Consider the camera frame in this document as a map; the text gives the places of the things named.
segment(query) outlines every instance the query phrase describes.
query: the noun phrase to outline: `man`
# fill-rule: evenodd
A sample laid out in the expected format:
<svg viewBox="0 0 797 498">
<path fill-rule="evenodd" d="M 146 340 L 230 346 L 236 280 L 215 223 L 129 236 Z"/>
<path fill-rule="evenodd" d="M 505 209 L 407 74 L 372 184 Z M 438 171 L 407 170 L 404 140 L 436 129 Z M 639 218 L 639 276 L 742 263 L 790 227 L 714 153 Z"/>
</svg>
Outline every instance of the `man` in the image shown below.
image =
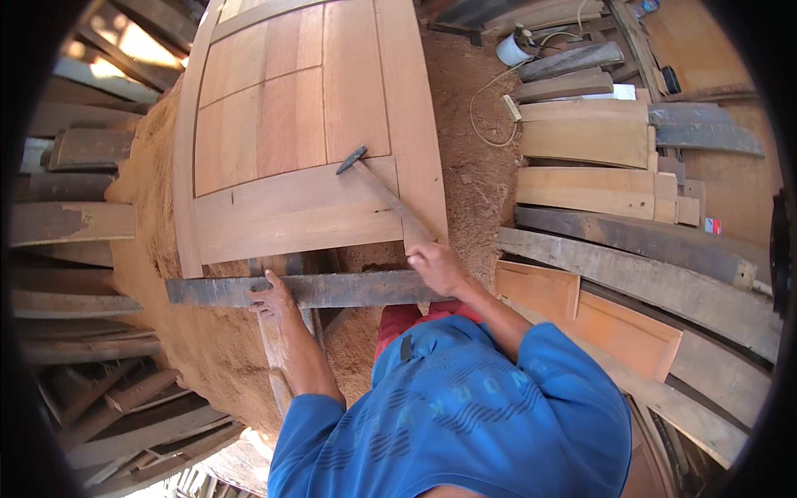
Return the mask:
<svg viewBox="0 0 797 498">
<path fill-rule="evenodd" d="M 269 496 L 606 496 L 625 484 L 630 412 L 601 368 L 552 324 L 532 326 L 450 249 L 410 251 L 455 301 L 385 307 L 371 391 L 346 410 L 289 291 L 253 293 L 285 335 L 296 386 Z"/>
</svg>

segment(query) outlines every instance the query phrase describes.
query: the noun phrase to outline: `wooden beam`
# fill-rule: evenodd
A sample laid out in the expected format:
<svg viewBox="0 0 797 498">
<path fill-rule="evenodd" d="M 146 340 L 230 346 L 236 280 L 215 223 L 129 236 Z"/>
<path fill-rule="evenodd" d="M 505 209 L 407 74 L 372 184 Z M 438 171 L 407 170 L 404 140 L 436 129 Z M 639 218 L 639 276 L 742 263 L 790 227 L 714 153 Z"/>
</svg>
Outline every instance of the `wooden beam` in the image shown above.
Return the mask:
<svg viewBox="0 0 797 498">
<path fill-rule="evenodd" d="M 70 128 L 55 140 L 48 171 L 81 171 L 116 168 L 130 157 L 133 131 Z"/>
<path fill-rule="evenodd" d="M 137 313 L 143 310 L 127 296 L 82 296 L 51 292 L 12 291 L 17 318 L 102 318 Z"/>
<path fill-rule="evenodd" d="M 652 220 L 654 173 L 601 167 L 526 167 L 515 200 Z"/>
<path fill-rule="evenodd" d="M 449 300 L 426 287 L 414 270 L 387 272 L 286 275 L 299 308 L 358 308 Z M 166 281 L 169 301 L 190 306 L 246 308 L 249 290 L 271 288 L 265 277 L 173 279 Z"/>
<path fill-rule="evenodd" d="M 505 303 L 533 324 L 546 321 L 511 300 Z M 731 466 L 747 441 L 741 430 L 674 388 L 643 378 L 569 330 L 563 329 L 562 332 L 592 357 L 620 389 L 659 414 L 724 468 Z"/>
<path fill-rule="evenodd" d="M 138 81 L 120 76 L 99 77 L 94 74 L 91 65 L 68 57 L 58 59 L 53 74 L 141 104 L 154 104 L 160 95 L 160 92 L 146 87 Z"/>
<path fill-rule="evenodd" d="M 498 249 L 580 274 L 708 328 L 775 362 L 783 321 L 749 292 L 677 266 L 543 233 L 499 228 Z"/>
<path fill-rule="evenodd" d="M 596 43 L 530 62 L 517 70 L 524 83 L 542 80 L 593 66 L 608 66 L 623 62 L 622 50 L 613 41 Z"/>
<path fill-rule="evenodd" d="M 28 127 L 28 136 L 55 136 L 71 127 L 121 127 L 137 121 L 140 114 L 81 104 L 42 102 Z"/>
<path fill-rule="evenodd" d="M 175 215 L 177 250 L 183 278 L 201 278 L 196 219 L 194 214 L 194 135 L 197 103 L 202 75 L 205 72 L 210 37 L 222 12 L 224 0 L 210 0 L 206 15 L 194 39 L 194 56 L 183 75 L 180 101 L 175 118 L 174 155 L 172 156 L 172 204 Z"/>
<path fill-rule="evenodd" d="M 135 238 L 135 211 L 110 202 L 29 202 L 11 211 L 11 247 Z"/>
<path fill-rule="evenodd" d="M 515 222 L 681 266 L 744 291 L 752 288 L 756 278 L 755 262 L 724 247 L 724 237 L 702 230 L 605 214 L 520 206 L 515 207 Z"/>
<path fill-rule="evenodd" d="M 14 201 L 103 202 L 115 179 L 101 173 L 24 174 L 14 185 Z"/>
</svg>

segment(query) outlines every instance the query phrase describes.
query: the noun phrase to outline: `wooden plank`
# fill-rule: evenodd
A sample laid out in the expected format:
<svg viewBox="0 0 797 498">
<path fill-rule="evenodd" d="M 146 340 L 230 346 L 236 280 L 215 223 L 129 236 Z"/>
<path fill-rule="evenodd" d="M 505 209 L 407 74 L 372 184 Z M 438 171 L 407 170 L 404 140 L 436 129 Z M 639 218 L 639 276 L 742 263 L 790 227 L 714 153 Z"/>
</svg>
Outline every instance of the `wooden plank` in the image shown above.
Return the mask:
<svg viewBox="0 0 797 498">
<path fill-rule="evenodd" d="M 135 238 L 135 212 L 110 202 L 28 202 L 11 212 L 11 247 Z"/>
<path fill-rule="evenodd" d="M 86 296 L 51 292 L 12 291 L 14 316 L 18 318 L 102 318 L 143 310 L 127 296 Z"/>
<path fill-rule="evenodd" d="M 94 383 L 89 390 L 84 392 L 78 399 L 66 407 L 61 414 L 61 427 L 68 429 L 72 424 L 98 399 L 111 389 L 122 377 L 124 377 L 133 367 L 141 363 L 140 358 L 130 358 L 121 362 L 117 367 L 110 370 L 103 378 Z M 73 466 L 74 468 L 88 467 L 88 465 Z"/>
<path fill-rule="evenodd" d="M 177 250 L 183 278 L 201 278 L 202 263 L 194 216 L 194 134 L 202 75 L 205 72 L 210 37 L 224 0 L 210 0 L 207 12 L 194 39 L 194 55 L 183 76 L 175 121 L 175 146 L 172 157 L 172 203 L 175 213 Z"/>
<path fill-rule="evenodd" d="M 634 121 L 528 121 L 523 123 L 520 153 L 647 169 L 647 136 L 647 124 Z"/>
<path fill-rule="evenodd" d="M 63 261 L 113 268 L 113 254 L 111 253 L 111 243 L 109 241 L 29 245 L 25 247 L 25 251 Z"/>
<path fill-rule="evenodd" d="M 542 80 L 540 83 L 554 79 Z M 521 105 L 520 116 L 523 121 L 625 120 L 648 123 L 647 105 L 640 100 L 581 99 L 538 102 Z"/>
<path fill-rule="evenodd" d="M 700 225 L 700 201 L 691 197 L 678 196 L 678 223 L 682 225 Z"/>
<path fill-rule="evenodd" d="M 530 62 L 518 68 L 517 75 L 524 83 L 528 83 L 529 81 L 572 73 L 596 65 L 603 67 L 622 62 L 623 56 L 620 47 L 613 41 L 609 41 L 607 43 L 579 47 Z"/>
<path fill-rule="evenodd" d="M 140 114 L 80 104 L 42 102 L 28 127 L 28 136 L 55 136 L 71 127 L 121 127 L 136 121 Z"/>
<path fill-rule="evenodd" d="M 243 425 L 234 423 L 229 428 L 186 446 L 181 450 L 179 457 L 172 457 L 136 473 L 108 479 L 92 486 L 86 492 L 95 498 L 121 498 L 139 489 L 144 489 L 181 470 L 189 469 L 218 450 L 232 444 L 240 437 L 243 429 Z"/>
<path fill-rule="evenodd" d="M 771 379 L 760 367 L 707 338 L 684 320 L 585 281 L 588 292 L 684 332 L 670 374 L 752 427 L 766 401 Z"/>
<path fill-rule="evenodd" d="M 566 320 L 575 320 L 579 309 L 581 277 L 575 273 L 498 261 L 495 287 L 527 308 L 546 309 Z"/>
<path fill-rule="evenodd" d="M 324 6 L 319 5 L 260 22 L 212 44 L 207 67 L 213 71 L 202 80 L 199 107 L 262 81 L 321 65 L 323 23 Z"/>
<path fill-rule="evenodd" d="M 681 266 L 744 291 L 752 288 L 756 278 L 754 261 L 726 247 L 727 238 L 702 230 L 604 214 L 519 206 L 515 207 L 515 222 Z"/>
<path fill-rule="evenodd" d="M 398 194 L 438 242 L 448 244 L 437 128 L 415 10 L 410 0 L 376 0 L 374 7 Z M 366 145 L 376 155 L 376 150 Z M 403 234 L 407 251 L 422 240 L 421 234 L 406 224 Z"/>
<path fill-rule="evenodd" d="M 214 410 L 210 405 L 205 405 L 141 429 L 84 443 L 69 452 L 66 458 L 73 468 L 82 469 L 138 453 L 153 446 L 194 436 L 197 434 L 196 429 L 205 428 L 208 424 L 225 418 L 225 414 Z"/>
<path fill-rule="evenodd" d="M 617 249 L 499 228 L 498 249 L 580 274 L 665 309 L 775 362 L 783 321 L 749 292 Z"/>
<path fill-rule="evenodd" d="M 196 197 L 326 164 L 321 68 L 267 80 L 200 109 L 195 158 Z"/>
<path fill-rule="evenodd" d="M 299 308 L 359 308 L 450 299 L 426 287 L 413 270 L 286 275 L 282 281 Z M 270 285 L 264 276 L 166 282 L 172 304 L 232 308 L 251 306 L 249 290 L 266 290 Z"/>
<path fill-rule="evenodd" d="M 394 158 L 364 162 L 398 193 Z M 358 174 L 335 175 L 338 166 L 291 171 L 196 199 L 202 264 L 401 240 L 399 215 Z"/>
<path fill-rule="evenodd" d="M 61 140 L 56 140 L 50 156 L 49 171 L 116 167 L 114 163 L 130 157 L 135 132 L 70 128 L 59 136 Z"/>
<path fill-rule="evenodd" d="M 225 5 L 225 12 L 222 15 L 221 22 L 218 23 L 213 32 L 210 43 L 217 43 L 231 34 L 235 34 L 252 25 L 259 24 L 267 19 L 327 1 L 328 0 L 270 0 L 269 2 L 263 2 L 258 6 L 247 9 L 244 12 L 235 14 L 228 13 L 227 5 Z"/>
<path fill-rule="evenodd" d="M 518 170 L 517 202 L 652 220 L 654 174 L 600 167 Z"/>
<path fill-rule="evenodd" d="M 160 95 L 160 92 L 146 87 L 138 81 L 120 76 L 99 77 L 94 74 L 91 65 L 68 57 L 58 59 L 53 68 L 53 74 L 142 104 L 154 104 Z"/>
<path fill-rule="evenodd" d="M 116 179 L 102 173 L 21 175 L 14 185 L 15 202 L 102 202 Z"/>
<path fill-rule="evenodd" d="M 185 52 L 197 36 L 197 24 L 162 0 L 113 0 L 122 10 L 138 14 L 156 26 Z"/>
<path fill-rule="evenodd" d="M 660 124 L 656 130 L 656 145 L 765 157 L 764 148 L 752 133 L 730 124 Z"/>
<path fill-rule="evenodd" d="M 674 224 L 678 218 L 678 180 L 674 173 L 656 173 L 654 195 L 653 220 Z"/>
<path fill-rule="evenodd" d="M 363 144 L 368 157 L 391 153 L 380 45 L 372 0 L 324 6 L 322 69 L 329 162 L 345 160 Z"/>
<path fill-rule="evenodd" d="M 599 67 L 582 69 L 547 80 L 532 81 L 515 88 L 512 96 L 521 104 L 538 100 L 589 95 L 592 93 L 612 93 L 614 84 L 609 73 Z"/>
<path fill-rule="evenodd" d="M 535 312 L 511 300 L 505 302 L 526 320 L 533 324 L 540 323 L 540 316 Z M 674 388 L 643 378 L 571 331 L 563 329 L 562 332 L 592 357 L 620 389 L 675 426 L 717 463 L 727 469 L 734 462 L 747 440 L 741 430 Z"/>
</svg>

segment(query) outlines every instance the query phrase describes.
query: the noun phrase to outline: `orange wooden panel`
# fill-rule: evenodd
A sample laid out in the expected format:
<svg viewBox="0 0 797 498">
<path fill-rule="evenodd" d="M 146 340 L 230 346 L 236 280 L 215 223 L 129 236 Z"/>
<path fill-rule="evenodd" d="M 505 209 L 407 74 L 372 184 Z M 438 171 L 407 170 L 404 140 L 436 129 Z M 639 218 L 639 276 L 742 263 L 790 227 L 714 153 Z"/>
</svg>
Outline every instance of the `orange wooden panel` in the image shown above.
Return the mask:
<svg viewBox="0 0 797 498">
<path fill-rule="evenodd" d="M 277 76 L 321 64 L 324 6 L 260 22 L 210 47 L 199 107 Z"/>
<path fill-rule="evenodd" d="M 365 144 L 391 153 L 372 0 L 324 5 L 324 122 L 327 160 L 343 161 Z"/>
</svg>

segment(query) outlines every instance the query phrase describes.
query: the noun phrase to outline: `wooden board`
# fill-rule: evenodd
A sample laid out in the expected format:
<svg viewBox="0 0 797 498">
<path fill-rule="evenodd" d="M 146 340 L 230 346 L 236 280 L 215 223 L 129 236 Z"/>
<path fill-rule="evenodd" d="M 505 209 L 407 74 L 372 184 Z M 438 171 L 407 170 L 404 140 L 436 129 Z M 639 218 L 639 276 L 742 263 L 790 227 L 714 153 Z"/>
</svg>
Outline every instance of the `wooden board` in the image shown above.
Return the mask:
<svg viewBox="0 0 797 498">
<path fill-rule="evenodd" d="M 626 120 L 545 120 L 523 123 L 520 153 L 647 169 L 646 123 Z"/>
<path fill-rule="evenodd" d="M 282 277 L 299 308 L 359 308 L 450 300 L 426 287 L 414 270 L 365 273 L 286 275 Z M 167 280 L 172 304 L 191 306 L 251 306 L 249 290 L 266 290 L 264 276 L 201 280 Z"/>
<path fill-rule="evenodd" d="M 398 193 L 392 157 L 364 162 Z M 401 240 L 399 215 L 354 171 L 335 175 L 338 166 L 292 171 L 196 199 L 202 263 Z"/>
<path fill-rule="evenodd" d="M 538 100 L 589 95 L 592 93 L 612 93 L 614 84 L 609 73 L 599 67 L 582 69 L 547 80 L 532 81 L 515 88 L 512 96 L 521 104 Z"/>
<path fill-rule="evenodd" d="M 545 321 L 539 314 L 511 300 L 505 302 L 533 324 Z M 566 328 L 562 332 L 592 357 L 620 389 L 675 426 L 720 465 L 727 469 L 734 462 L 747 441 L 741 430 L 674 388 L 643 378 Z"/>
<path fill-rule="evenodd" d="M 677 266 L 587 244 L 500 228 L 498 249 L 580 274 L 658 306 L 775 362 L 783 321 L 749 292 Z"/>
<path fill-rule="evenodd" d="M 542 80 L 539 83 L 555 79 Z M 647 105 L 640 100 L 581 99 L 538 102 L 521 105 L 520 116 L 523 121 L 624 120 L 648 123 Z"/>
<path fill-rule="evenodd" d="M 14 316 L 18 318 L 102 318 L 143 310 L 127 296 L 86 296 L 51 292 L 12 291 Z"/>
<path fill-rule="evenodd" d="M 496 292 L 557 318 L 575 320 L 580 286 L 581 278 L 575 273 L 511 261 L 496 265 Z"/>
<path fill-rule="evenodd" d="M 28 127 L 28 136 L 55 136 L 71 127 L 120 127 L 136 121 L 140 114 L 80 104 L 42 102 Z"/>
<path fill-rule="evenodd" d="M 28 202 L 11 211 L 11 247 L 135 238 L 133 206 L 109 202 Z"/>
<path fill-rule="evenodd" d="M 105 189 L 116 179 L 103 173 L 20 175 L 14 185 L 15 202 L 102 202 Z"/>
<path fill-rule="evenodd" d="M 130 157 L 133 131 L 70 128 L 58 134 L 49 171 L 74 171 L 116 167 Z"/>
<path fill-rule="evenodd" d="M 521 168 L 516 201 L 652 220 L 654 173 L 600 167 Z"/>
<path fill-rule="evenodd" d="M 515 223 L 681 266 L 744 291 L 749 291 L 756 279 L 755 261 L 727 247 L 726 237 L 702 230 L 605 214 L 519 206 L 515 208 Z"/>
<path fill-rule="evenodd" d="M 252 25 L 212 44 L 207 67 L 214 70 L 202 80 L 199 107 L 265 80 L 321 65 L 323 23 L 324 6 L 313 6 Z M 304 96 L 294 98 L 300 103 Z"/>
<path fill-rule="evenodd" d="M 529 62 L 518 68 L 517 75 L 524 83 L 551 78 L 593 66 L 607 66 L 623 61 L 620 47 L 613 41 L 596 43 L 586 47 L 568 50 L 538 61 Z"/>
</svg>

